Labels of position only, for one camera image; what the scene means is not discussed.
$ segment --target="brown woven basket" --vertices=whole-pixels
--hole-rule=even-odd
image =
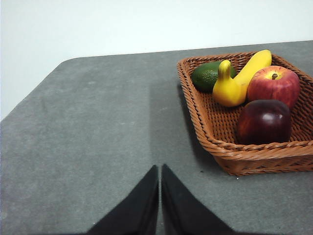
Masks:
[[[292,111],[289,142],[262,145],[238,144],[236,125],[244,106],[227,108],[211,94],[199,92],[190,75],[203,63],[229,60],[239,72],[256,51],[189,57],[178,62],[181,86],[197,138],[216,162],[230,175],[313,170],[313,79],[280,56],[272,55],[272,65],[294,71],[301,92]]]

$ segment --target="gray felt surface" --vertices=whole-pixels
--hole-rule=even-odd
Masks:
[[[182,58],[266,48],[313,76],[313,41],[61,63],[1,122],[1,234],[84,232],[163,163],[234,230],[313,234],[313,172],[223,172],[180,88]]]

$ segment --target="red apple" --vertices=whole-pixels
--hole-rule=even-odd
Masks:
[[[258,99],[243,108],[237,125],[241,144],[287,142],[291,136],[289,107],[277,99]]]
[[[255,73],[248,89],[248,101],[257,99],[278,99],[294,107],[300,93],[298,75],[282,66],[268,66]]]

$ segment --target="yellow banana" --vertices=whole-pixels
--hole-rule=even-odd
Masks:
[[[230,62],[221,62],[218,79],[213,88],[213,98],[221,105],[234,107],[246,100],[249,82],[254,74],[272,63],[272,54],[269,50],[255,53],[247,64],[233,79],[230,77]]]

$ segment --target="green avocado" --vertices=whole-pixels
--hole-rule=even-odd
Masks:
[[[218,78],[219,65],[221,61],[204,63],[197,67],[191,74],[191,80],[197,90],[206,93],[212,93],[213,87]],[[236,76],[235,69],[230,67],[230,76]]]

